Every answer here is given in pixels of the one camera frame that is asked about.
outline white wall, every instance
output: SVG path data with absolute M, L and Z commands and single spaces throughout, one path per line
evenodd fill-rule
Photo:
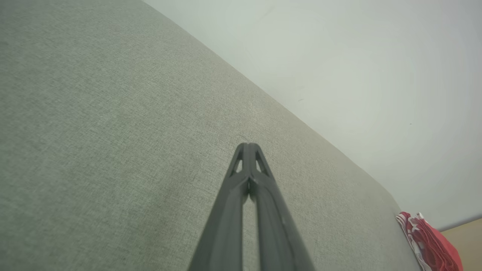
M 480 0 L 146 0 L 438 228 L 482 216 Z

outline gray fabric sofa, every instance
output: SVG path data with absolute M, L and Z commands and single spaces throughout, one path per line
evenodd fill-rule
M 147 4 L 0 5 L 0 270 L 186 270 L 241 142 L 318 270 L 419 270 L 384 188 Z

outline black plastic tool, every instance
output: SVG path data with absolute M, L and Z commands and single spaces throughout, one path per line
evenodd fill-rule
M 242 271 L 242 205 L 256 204 L 262 271 L 314 271 L 308 252 L 255 143 L 241 143 L 214 202 L 189 271 Z

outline red fabric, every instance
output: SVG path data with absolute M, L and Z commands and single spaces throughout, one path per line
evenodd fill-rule
M 409 213 L 401 212 L 405 217 Z M 463 271 L 462 261 L 457 249 L 425 219 L 409 218 L 407 229 L 412 232 L 417 243 L 423 244 L 422 255 L 432 271 Z

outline red and white cloth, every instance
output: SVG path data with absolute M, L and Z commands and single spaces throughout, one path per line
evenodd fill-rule
M 411 217 L 401 212 L 396 219 L 424 271 L 463 271 L 462 261 L 455 247 L 421 213 Z

